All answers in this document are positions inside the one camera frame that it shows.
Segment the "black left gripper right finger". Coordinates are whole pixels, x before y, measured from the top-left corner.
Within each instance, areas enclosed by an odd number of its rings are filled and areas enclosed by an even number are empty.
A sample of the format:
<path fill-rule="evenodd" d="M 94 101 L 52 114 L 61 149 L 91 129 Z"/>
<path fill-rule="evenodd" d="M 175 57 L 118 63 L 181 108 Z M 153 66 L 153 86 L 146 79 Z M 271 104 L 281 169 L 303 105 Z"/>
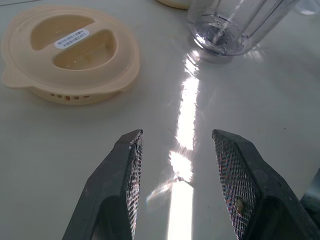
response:
<path fill-rule="evenodd" d="M 252 142 L 212 132 L 222 193 L 237 240 L 314 240 L 314 222 Z"/>

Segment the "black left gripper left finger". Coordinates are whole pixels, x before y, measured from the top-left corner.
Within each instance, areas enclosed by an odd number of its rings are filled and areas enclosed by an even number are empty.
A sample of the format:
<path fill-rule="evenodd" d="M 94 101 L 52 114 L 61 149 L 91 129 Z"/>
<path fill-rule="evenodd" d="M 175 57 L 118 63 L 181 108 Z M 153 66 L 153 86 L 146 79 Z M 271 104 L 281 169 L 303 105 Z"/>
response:
<path fill-rule="evenodd" d="M 134 240 L 143 130 L 122 135 L 88 178 L 62 240 Z"/>

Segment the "pink translucent bowl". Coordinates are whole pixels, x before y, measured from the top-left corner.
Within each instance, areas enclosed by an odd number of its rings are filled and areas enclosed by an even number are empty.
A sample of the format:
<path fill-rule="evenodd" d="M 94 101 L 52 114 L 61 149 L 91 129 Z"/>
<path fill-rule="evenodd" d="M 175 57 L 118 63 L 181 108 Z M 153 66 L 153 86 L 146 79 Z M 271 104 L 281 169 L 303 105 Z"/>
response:
<path fill-rule="evenodd" d="M 156 0 L 156 1 L 171 8 L 188 10 L 192 0 Z"/>

